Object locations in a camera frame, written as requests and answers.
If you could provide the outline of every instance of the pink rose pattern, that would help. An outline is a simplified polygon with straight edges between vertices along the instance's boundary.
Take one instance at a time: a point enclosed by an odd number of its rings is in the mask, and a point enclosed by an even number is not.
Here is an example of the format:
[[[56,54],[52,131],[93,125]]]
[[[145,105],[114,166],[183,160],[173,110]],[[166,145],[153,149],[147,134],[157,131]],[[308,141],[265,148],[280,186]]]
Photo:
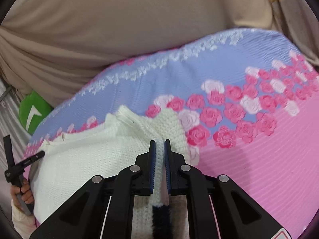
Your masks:
[[[256,86],[253,84],[244,84],[243,94],[248,95],[250,98],[255,99],[258,95]]]
[[[145,115],[149,118],[154,118],[157,116],[157,114],[160,113],[160,110],[161,110],[160,106],[152,104],[148,106],[148,109],[146,110]]]
[[[243,107],[240,104],[225,104],[224,115],[228,118],[232,123],[237,123],[242,120],[246,115]]]
[[[128,59],[118,64],[129,66],[135,60],[143,59],[143,57]],[[187,107],[194,111],[192,112],[193,115],[191,115],[193,118],[196,117],[196,114],[199,115],[199,120],[195,119],[189,127],[190,129],[186,129],[186,137],[190,146],[200,148],[206,146],[208,139],[213,139],[215,146],[231,148],[236,146],[237,139],[241,139],[244,143],[251,143],[257,136],[262,134],[271,136],[275,133],[277,126],[277,121],[272,113],[279,107],[286,107],[288,101],[295,101],[296,103],[305,101],[313,93],[319,92],[319,74],[306,62],[303,55],[291,56],[291,65],[283,64],[269,71],[259,69],[257,73],[254,76],[245,75],[246,84],[243,85],[243,88],[226,85],[224,89],[221,82],[219,82],[218,89],[206,91],[209,92],[206,96],[192,94],[187,98],[186,102],[183,98],[176,96],[164,96],[165,98],[160,98],[159,100],[160,105],[154,101],[154,104],[150,105],[145,111],[145,115],[149,118],[154,118],[161,112],[163,107],[172,108],[175,112],[182,113],[184,107]],[[303,80],[300,78],[300,73],[304,75]],[[272,79],[282,81],[286,87],[283,93],[274,91],[271,85]],[[256,121],[254,123],[244,119],[246,111],[239,104],[244,96],[248,96],[251,99],[259,99],[262,111],[256,113]],[[221,125],[223,115],[225,120],[236,125],[234,129]],[[79,129],[76,129],[74,124],[71,124],[65,132],[81,132],[97,125],[97,119],[92,116]],[[208,128],[217,128],[218,131],[211,133]],[[47,134],[40,141],[28,144],[27,155],[34,154],[44,139],[53,140],[61,135],[62,132],[64,132],[62,128],[59,128],[52,137]]]
[[[259,84],[259,88],[261,89],[261,91],[263,91],[264,93],[273,93],[274,89],[272,88],[272,85],[266,81],[261,81]]]
[[[179,112],[183,109],[185,101],[181,98],[174,97],[170,102],[167,103],[167,108],[172,108],[175,112]]]
[[[236,145],[236,132],[229,130],[226,126],[221,126],[217,132],[213,134],[215,146],[221,148],[232,148]]]
[[[219,91],[211,91],[211,93],[207,95],[207,99],[211,105],[221,106],[225,104],[225,94],[220,93]]]
[[[221,111],[217,108],[206,107],[203,108],[199,116],[200,121],[204,122],[207,127],[214,127],[223,119]]]
[[[188,98],[186,106],[189,107],[191,110],[203,108],[205,106],[204,96],[201,94],[192,94]]]
[[[233,100],[234,102],[238,102],[243,97],[242,90],[238,86],[226,85],[226,97]]]
[[[202,125],[198,125],[186,133],[187,142],[191,146],[204,147],[207,145],[207,139],[211,136],[210,131]]]
[[[256,124],[250,121],[239,121],[236,127],[236,135],[241,138],[244,143],[251,143],[257,136]]]

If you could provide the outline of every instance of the white sleeve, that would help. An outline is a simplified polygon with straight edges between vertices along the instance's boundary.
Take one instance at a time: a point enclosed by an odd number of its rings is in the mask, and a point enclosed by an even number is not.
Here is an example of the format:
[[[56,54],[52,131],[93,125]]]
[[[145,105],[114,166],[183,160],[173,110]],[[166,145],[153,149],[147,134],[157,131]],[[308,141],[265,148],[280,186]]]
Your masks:
[[[12,222],[15,230],[21,235],[23,239],[29,239],[32,232],[36,229],[35,217],[26,216],[20,211],[11,201],[12,207]]]

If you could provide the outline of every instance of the beige fabric backdrop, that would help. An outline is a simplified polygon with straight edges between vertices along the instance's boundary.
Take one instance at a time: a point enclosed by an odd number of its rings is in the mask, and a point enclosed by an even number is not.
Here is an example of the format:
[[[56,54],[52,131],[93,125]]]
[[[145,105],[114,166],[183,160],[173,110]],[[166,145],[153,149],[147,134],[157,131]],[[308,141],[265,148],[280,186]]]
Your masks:
[[[0,27],[0,67],[52,106],[110,63],[224,29],[271,29],[269,0],[17,0]]]

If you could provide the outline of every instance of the pink rose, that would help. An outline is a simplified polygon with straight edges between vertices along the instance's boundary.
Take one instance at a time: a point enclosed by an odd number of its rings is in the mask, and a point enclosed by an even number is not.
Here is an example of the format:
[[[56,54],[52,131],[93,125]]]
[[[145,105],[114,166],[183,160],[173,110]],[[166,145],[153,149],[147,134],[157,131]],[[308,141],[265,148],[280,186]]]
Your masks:
[[[214,127],[221,122],[223,117],[221,116],[221,111],[219,109],[206,107],[203,108],[199,119],[204,122],[207,127]]]
[[[286,88],[284,90],[284,95],[291,101],[294,101],[295,98],[295,94],[293,93],[293,91],[291,91],[290,89]]]
[[[305,62],[301,63],[301,68],[305,71],[308,71],[307,65],[305,64]]]
[[[292,65],[297,66],[298,60],[296,58],[291,58]]]
[[[237,102],[243,97],[242,90],[238,86],[226,85],[226,97]]]
[[[238,121],[242,120],[246,112],[244,111],[243,107],[239,104],[231,104],[226,103],[224,109],[224,115],[228,118],[231,122],[237,123]]]
[[[282,80],[284,85],[286,85],[288,88],[293,89],[293,87],[295,86],[295,83],[293,82],[292,79],[290,78],[285,78],[284,80]]]
[[[307,94],[305,93],[304,89],[296,89],[296,96],[298,99],[305,101],[307,99]]]
[[[286,68],[280,68],[280,73],[283,75],[283,76],[289,76],[290,75],[290,69],[288,67]]]
[[[135,61],[135,58],[129,58],[129,59],[126,59],[126,60],[122,60],[119,62],[119,65],[123,66],[123,65],[128,65],[130,66],[131,64],[133,64]]]
[[[275,101],[277,105],[281,105],[283,108],[286,107],[288,99],[278,93],[275,94]]]
[[[264,93],[273,93],[274,89],[272,85],[266,81],[261,81],[259,84],[259,88],[264,92]]]
[[[279,79],[280,78],[279,72],[274,69],[270,70],[270,77],[272,79]]]
[[[306,72],[304,74],[308,80],[314,80],[318,76],[318,73],[316,71]]]
[[[275,99],[270,95],[263,95],[259,98],[260,105],[264,110],[269,110],[270,112],[275,112],[277,103]]]
[[[270,79],[270,75],[267,71],[260,69],[259,70],[259,76],[261,79],[263,80],[269,80]]]
[[[263,132],[267,136],[270,136],[274,133],[277,126],[277,121],[271,114],[259,112],[256,114],[256,118],[256,126],[260,132]]]
[[[294,75],[292,79],[295,83],[302,85],[302,81],[298,76]]]
[[[317,92],[317,91],[319,91],[319,83],[317,81],[310,81],[309,88],[311,91]]]
[[[186,133],[187,142],[191,146],[204,147],[207,145],[207,139],[210,137],[211,133],[208,129],[202,125],[198,125],[190,129]]]
[[[304,55],[301,55],[301,54],[297,55],[297,59],[298,59],[298,61],[301,61],[301,62],[303,62],[303,61],[306,60],[306,58],[304,57]]]
[[[209,104],[221,106],[225,103],[225,94],[219,91],[211,91],[211,93],[207,94],[207,99]]]
[[[88,126],[86,123],[84,123],[81,127],[80,127],[80,132],[84,131],[84,130],[87,130],[88,129]]]
[[[236,145],[235,131],[229,130],[226,126],[221,126],[219,130],[214,133],[213,139],[217,147],[232,148]]]
[[[303,85],[302,86],[302,90],[304,91],[304,93],[308,96],[311,97],[312,96],[312,91],[309,88],[309,86]]]
[[[287,66],[289,67],[289,70],[292,74],[296,73],[297,71],[300,71],[298,66]]]
[[[169,103],[167,103],[168,108],[172,108],[175,112],[179,112],[183,109],[185,101],[181,98],[174,97]]]
[[[248,84],[256,85],[258,83],[258,80],[254,76],[249,74],[246,75],[245,79]]]
[[[204,96],[201,94],[192,94],[188,101],[186,102],[186,106],[192,110],[196,110],[205,106]]]
[[[258,95],[258,91],[253,84],[244,84],[243,94],[248,95],[250,98],[255,99]]]
[[[239,121],[236,127],[236,135],[240,137],[244,143],[248,144],[257,136],[256,125],[250,121]]]
[[[154,118],[159,113],[160,113],[160,106],[154,105],[154,104],[148,106],[148,109],[145,111],[145,115],[149,118]]]

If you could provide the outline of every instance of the white knitted fabric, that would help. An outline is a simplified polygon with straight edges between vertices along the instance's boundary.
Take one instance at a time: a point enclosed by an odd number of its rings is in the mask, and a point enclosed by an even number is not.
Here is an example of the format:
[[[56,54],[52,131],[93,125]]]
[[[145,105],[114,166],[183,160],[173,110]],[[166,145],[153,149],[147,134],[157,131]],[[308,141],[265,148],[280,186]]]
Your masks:
[[[39,151],[44,150],[46,155],[31,181],[36,219],[43,223],[92,176],[114,176],[134,164],[137,155],[147,152],[150,141],[155,140],[154,194],[135,197],[132,223],[132,238],[152,238],[152,205],[160,206],[162,202],[157,192],[162,183],[166,139],[170,140],[172,150],[183,154],[188,163],[185,132],[173,110],[164,109],[156,118],[149,119],[121,106],[115,115],[108,114],[105,123],[94,129],[64,133],[54,141],[44,141]]]

